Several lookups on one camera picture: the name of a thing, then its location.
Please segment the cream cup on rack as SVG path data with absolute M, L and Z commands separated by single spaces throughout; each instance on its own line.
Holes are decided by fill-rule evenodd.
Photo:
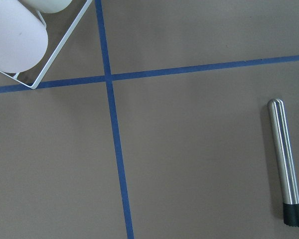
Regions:
M 67 8 L 72 0 L 22 0 L 21 2 L 43 13 L 57 13 Z

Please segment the pink cup on rack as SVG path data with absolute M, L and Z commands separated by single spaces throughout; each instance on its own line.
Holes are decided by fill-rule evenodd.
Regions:
M 45 26 L 17 0 L 0 0 L 0 71 L 24 72 L 43 58 Z

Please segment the steel muddler black tip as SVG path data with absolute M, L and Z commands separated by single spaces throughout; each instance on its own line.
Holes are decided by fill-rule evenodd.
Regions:
M 282 192 L 284 224 L 299 227 L 299 190 L 284 102 L 281 99 L 269 100 L 268 111 Z

